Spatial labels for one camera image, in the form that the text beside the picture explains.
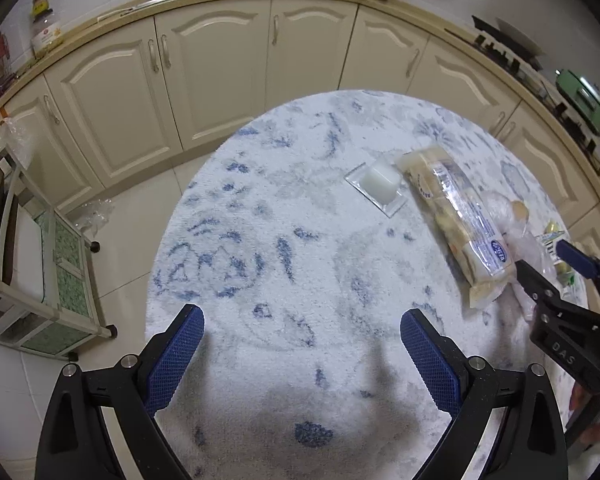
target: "snack packet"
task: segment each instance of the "snack packet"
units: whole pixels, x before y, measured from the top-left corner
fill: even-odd
[[[406,153],[396,166],[433,211],[464,276],[472,308],[485,308],[515,274],[509,249],[480,195],[451,156],[438,145]]]

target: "cart wheel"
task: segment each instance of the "cart wheel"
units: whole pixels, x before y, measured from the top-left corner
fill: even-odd
[[[107,325],[105,328],[108,328],[111,331],[111,339],[118,337],[118,329],[115,325]]]

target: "tile floor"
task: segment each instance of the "tile floor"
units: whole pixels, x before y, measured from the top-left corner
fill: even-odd
[[[209,155],[158,174],[112,198],[109,222],[96,234],[101,250],[93,273],[114,340],[94,340],[80,351],[83,370],[109,367],[144,347],[146,290],[155,253],[171,213]],[[0,460],[14,480],[32,480],[46,406],[63,362],[0,346]],[[141,479],[113,410],[105,409],[112,442],[128,480]]]

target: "white and blue patterned tablecloth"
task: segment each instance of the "white and blue patterned tablecloth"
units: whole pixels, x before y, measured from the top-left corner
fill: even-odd
[[[466,355],[542,362],[563,420],[573,382],[528,339],[510,288],[484,311],[414,194],[391,219],[345,180],[386,152],[441,144],[478,190],[523,200],[535,234],[561,223],[538,181],[475,124],[403,95],[340,91],[252,121],[205,163],[171,216],[146,336],[184,303],[205,338],[157,420],[193,478],[412,478],[450,421],[400,341],[420,308]],[[578,282],[578,299],[586,295]],[[499,419],[465,478],[477,478]]]

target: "metal bolt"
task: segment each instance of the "metal bolt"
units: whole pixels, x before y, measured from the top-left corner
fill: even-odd
[[[134,354],[127,354],[120,359],[120,364],[123,368],[133,368],[138,362],[138,356]]]
[[[474,370],[482,370],[486,365],[487,363],[481,357],[474,356],[469,358],[469,366]]]
[[[78,367],[76,365],[74,365],[73,363],[71,363],[62,369],[62,375],[64,375],[65,377],[71,377],[77,371],[78,371]]]
[[[531,371],[534,375],[537,375],[538,377],[542,377],[544,375],[544,368],[542,368],[542,366],[538,363],[533,363],[531,365]]]

